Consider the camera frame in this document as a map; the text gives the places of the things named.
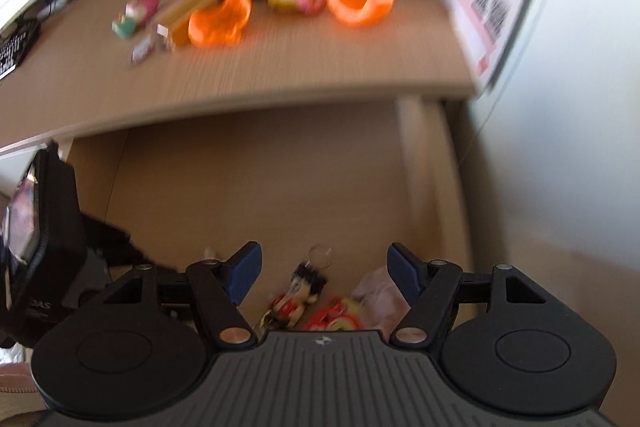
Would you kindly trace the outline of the pink green small toy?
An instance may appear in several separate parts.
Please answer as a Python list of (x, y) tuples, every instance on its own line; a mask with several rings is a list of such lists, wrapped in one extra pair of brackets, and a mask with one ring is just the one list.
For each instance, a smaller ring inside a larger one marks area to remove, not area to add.
[(112, 31), (119, 38), (131, 38), (149, 23), (159, 6), (160, 0), (132, 0), (128, 2), (125, 11), (112, 21)]

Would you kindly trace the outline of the pink yellow snack packet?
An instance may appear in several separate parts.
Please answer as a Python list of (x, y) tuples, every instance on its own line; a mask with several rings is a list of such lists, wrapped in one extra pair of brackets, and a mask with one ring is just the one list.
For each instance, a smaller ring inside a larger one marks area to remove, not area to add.
[(158, 35), (160, 45), (175, 51), (190, 44), (189, 20), (193, 12), (217, 6), (222, 0), (175, 0), (160, 9), (153, 20), (152, 28)]

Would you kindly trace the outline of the black keyboard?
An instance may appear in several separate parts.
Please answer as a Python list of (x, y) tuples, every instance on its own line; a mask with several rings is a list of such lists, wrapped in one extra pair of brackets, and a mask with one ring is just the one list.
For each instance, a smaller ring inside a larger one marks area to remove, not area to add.
[(26, 20), (26, 22), (1, 45), (1, 70), (0, 79), (3, 80), (20, 67), (32, 46), (40, 35), (41, 23), (39, 20)]

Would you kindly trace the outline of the cartoon boy keychain figure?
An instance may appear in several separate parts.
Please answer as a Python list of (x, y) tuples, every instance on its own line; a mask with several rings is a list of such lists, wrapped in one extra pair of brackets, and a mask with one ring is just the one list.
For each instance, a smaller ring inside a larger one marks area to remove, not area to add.
[(307, 309), (320, 298), (328, 283), (326, 269), (329, 268), (333, 249), (328, 245), (314, 245), (307, 258), (297, 265), (288, 282), (288, 289), (271, 300), (260, 318), (257, 330), (261, 334), (269, 331), (294, 329)]

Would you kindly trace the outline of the red white wrapped lollipop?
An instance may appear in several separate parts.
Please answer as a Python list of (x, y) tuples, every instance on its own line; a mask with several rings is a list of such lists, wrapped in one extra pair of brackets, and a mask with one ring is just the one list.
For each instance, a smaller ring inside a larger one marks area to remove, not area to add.
[(131, 66), (144, 62), (154, 52), (163, 49), (165, 38), (157, 32), (148, 32), (132, 49), (129, 64)]

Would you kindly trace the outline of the red yellow toy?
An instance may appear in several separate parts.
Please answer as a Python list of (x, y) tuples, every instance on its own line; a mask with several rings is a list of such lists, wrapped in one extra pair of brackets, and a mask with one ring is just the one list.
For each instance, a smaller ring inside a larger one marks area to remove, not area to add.
[(347, 297), (333, 298), (303, 326), (303, 331), (360, 331), (360, 303)]

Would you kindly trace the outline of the orange plastic cup left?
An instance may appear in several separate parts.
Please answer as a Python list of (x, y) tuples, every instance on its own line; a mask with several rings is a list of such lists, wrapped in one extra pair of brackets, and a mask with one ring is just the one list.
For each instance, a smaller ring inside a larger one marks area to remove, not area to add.
[(235, 46), (252, 14), (252, 0), (224, 0), (221, 4), (194, 11), (188, 36), (194, 46)]

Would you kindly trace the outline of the pink white plastic bag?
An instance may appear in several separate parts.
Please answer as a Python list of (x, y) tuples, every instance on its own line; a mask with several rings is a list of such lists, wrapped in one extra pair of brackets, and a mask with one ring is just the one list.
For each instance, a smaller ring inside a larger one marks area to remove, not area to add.
[(364, 329), (377, 329), (384, 340), (409, 311), (409, 305), (385, 267), (367, 273), (350, 295), (359, 305)]

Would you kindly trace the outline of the wooden desk drawer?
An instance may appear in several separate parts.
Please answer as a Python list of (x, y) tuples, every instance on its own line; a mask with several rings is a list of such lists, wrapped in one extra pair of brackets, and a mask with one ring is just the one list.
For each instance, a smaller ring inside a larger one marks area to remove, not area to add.
[(473, 265), (446, 115), (420, 98), (252, 110), (74, 141), (80, 207), (183, 269), (262, 245), (241, 305), (256, 324), (310, 248), (332, 251), (326, 297), (350, 293), (399, 242)]

